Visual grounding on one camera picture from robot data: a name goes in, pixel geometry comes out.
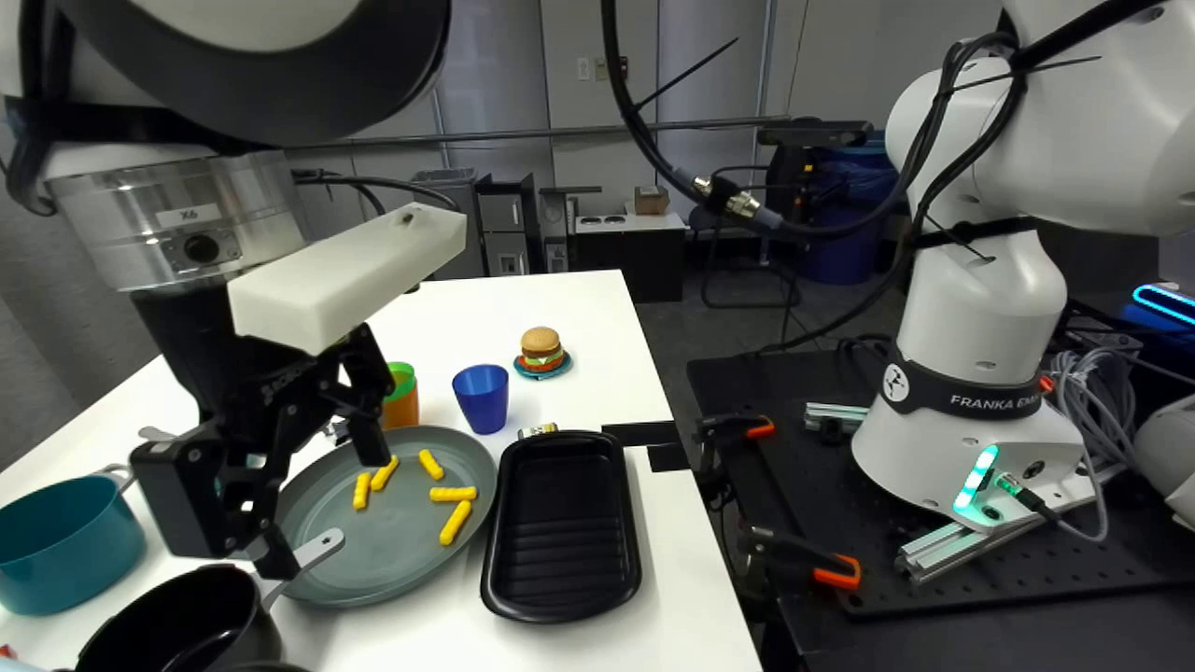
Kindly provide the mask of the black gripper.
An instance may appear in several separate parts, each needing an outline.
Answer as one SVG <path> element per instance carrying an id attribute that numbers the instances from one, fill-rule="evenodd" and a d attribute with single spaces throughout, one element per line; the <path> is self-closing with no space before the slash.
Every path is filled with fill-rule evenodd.
<path id="1" fill-rule="evenodd" d="M 143 289 L 147 322 L 199 425 L 132 450 L 133 480 L 174 556 L 233 556 L 259 542 L 264 578 L 294 578 L 300 558 L 276 525 L 290 455 L 342 419 L 361 466 L 392 457 L 381 429 L 390 367 L 365 324 L 321 355 L 252 340 L 233 328 L 228 289 Z"/>

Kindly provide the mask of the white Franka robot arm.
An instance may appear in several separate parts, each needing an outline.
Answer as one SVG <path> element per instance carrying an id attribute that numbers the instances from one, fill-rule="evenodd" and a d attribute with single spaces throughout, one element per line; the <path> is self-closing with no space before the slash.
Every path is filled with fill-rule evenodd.
<path id="1" fill-rule="evenodd" d="M 325 425 L 386 455 L 375 313 L 451 251 L 449 221 L 305 238 L 290 149 L 406 107 L 451 0 L 4 0 L 4 189 L 76 227 L 147 322 L 196 429 L 133 455 L 181 556 L 300 568 L 276 522 Z M 1193 205 L 1193 0 L 1005 0 L 890 119 L 915 260 L 898 328 L 898 435 L 1067 425 L 1031 383 L 1063 309 L 1046 227 L 1170 236 Z"/>

